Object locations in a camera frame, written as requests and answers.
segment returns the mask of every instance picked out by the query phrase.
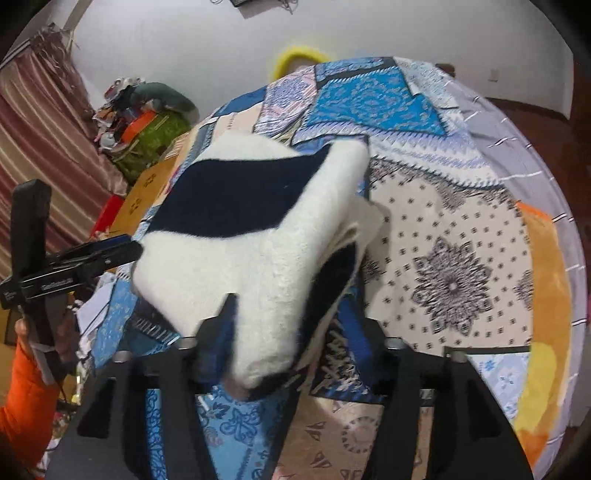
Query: bed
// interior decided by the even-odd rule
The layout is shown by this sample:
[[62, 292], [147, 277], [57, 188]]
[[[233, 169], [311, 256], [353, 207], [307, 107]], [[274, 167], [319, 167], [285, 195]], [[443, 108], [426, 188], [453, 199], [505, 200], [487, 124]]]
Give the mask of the bed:
[[[427, 63], [371, 57], [306, 67], [193, 128], [135, 239], [184, 170], [229, 129], [303, 153], [337, 137], [368, 139], [363, 189], [386, 223], [362, 267], [366, 315], [418, 351], [464, 351], [542, 478], [569, 417], [586, 328], [586, 272], [569, 206], [511, 121]], [[151, 313], [138, 311], [130, 272], [130, 265], [118, 271], [93, 347], [97, 367], [118, 348], [151, 354], [176, 338], [155, 339], [138, 326], [149, 325]], [[303, 384], [250, 403], [221, 385], [198, 397], [220, 479], [361, 478], [384, 399], [355, 375], [338, 322], [326, 339]], [[152, 473], [164, 479], [159, 395], [147, 395]], [[426, 393], [413, 478], [425, 475], [432, 415]]]

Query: red object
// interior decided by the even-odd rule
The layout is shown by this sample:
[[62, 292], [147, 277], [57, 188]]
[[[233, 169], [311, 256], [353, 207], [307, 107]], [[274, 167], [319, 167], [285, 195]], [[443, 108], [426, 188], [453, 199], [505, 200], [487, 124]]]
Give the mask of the red object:
[[109, 198], [107, 203], [105, 203], [105, 206], [100, 212], [100, 215], [94, 227], [92, 228], [90, 233], [91, 236], [95, 236], [97, 232], [104, 232], [108, 229], [108, 227], [113, 225], [115, 217], [119, 213], [119, 210], [121, 210], [124, 201], [125, 199], [118, 195], [111, 195], [111, 198]]
[[0, 407], [0, 434], [14, 455], [31, 469], [41, 460], [51, 440], [58, 384], [45, 385], [35, 360], [17, 344], [12, 363], [12, 380], [6, 404]]
[[121, 141], [126, 144], [130, 144], [133, 139], [144, 129], [146, 128], [154, 118], [156, 118], [156, 112], [152, 110], [148, 110], [138, 119], [134, 120], [129, 124], [129, 126], [123, 132], [121, 136]]

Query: electrical outlet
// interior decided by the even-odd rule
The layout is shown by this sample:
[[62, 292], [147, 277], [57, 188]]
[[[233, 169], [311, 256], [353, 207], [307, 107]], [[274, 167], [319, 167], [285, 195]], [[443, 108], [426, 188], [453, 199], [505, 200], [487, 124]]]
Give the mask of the electrical outlet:
[[491, 74], [488, 77], [488, 81], [489, 82], [498, 82], [500, 74], [501, 74], [501, 72], [499, 71], [499, 69], [491, 69]]

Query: yellow fuzzy object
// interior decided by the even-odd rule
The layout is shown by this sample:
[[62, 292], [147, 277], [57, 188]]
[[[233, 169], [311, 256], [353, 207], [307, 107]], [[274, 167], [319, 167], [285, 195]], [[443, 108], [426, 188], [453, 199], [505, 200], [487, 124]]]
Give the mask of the yellow fuzzy object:
[[271, 81], [279, 80], [290, 72], [290, 66], [294, 60], [304, 59], [310, 60], [313, 63], [324, 63], [330, 61], [328, 55], [310, 47], [290, 47], [279, 56]]

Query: hand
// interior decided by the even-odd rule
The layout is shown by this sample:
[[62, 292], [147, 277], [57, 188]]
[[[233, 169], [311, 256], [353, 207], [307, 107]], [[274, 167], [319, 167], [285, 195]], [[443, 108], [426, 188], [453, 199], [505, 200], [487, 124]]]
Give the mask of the hand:
[[29, 343], [29, 326], [25, 319], [19, 319], [14, 324], [14, 331], [17, 334], [18, 343], [21, 345], [21, 349], [25, 352], [31, 360], [35, 359], [33, 356], [33, 350], [31, 350], [31, 344]]
[[[25, 319], [17, 320], [14, 325], [14, 331], [17, 334], [22, 351], [30, 359], [34, 359], [33, 350], [29, 343], [30, 329], [27, 321]], [[76, 330], [75, 315], [71, 310], [66, 310], [62, 322], [58, 325], [54, 333], [56, 352], [60, 356], [62, 363], [66, 364], [76, 361], [76, 350], [78, 349], [79, 339], [80, 334]]]

